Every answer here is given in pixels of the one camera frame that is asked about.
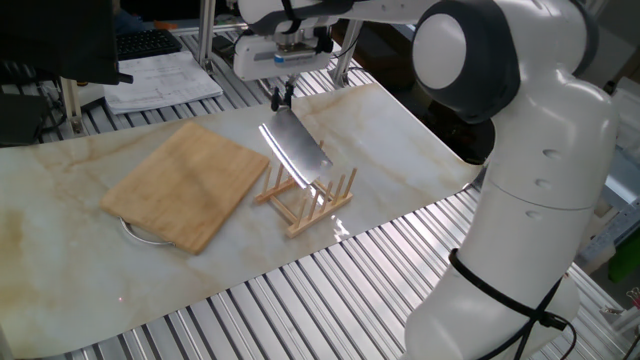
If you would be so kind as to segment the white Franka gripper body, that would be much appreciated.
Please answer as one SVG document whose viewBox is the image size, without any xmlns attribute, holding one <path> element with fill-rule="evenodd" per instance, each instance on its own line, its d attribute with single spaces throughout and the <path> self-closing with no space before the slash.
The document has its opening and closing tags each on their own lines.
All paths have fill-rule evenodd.
<svg viewBox="0 0 640 360">
<path fill-rule="evenodd" d="M 333 51 L 317 50 L 316 40 L 304 40 L 285 50 L 272 37 L 247 35 L 234 47 L 233 70 L 243 81 L 295 75 L 326 67 Z"/>
</svg>

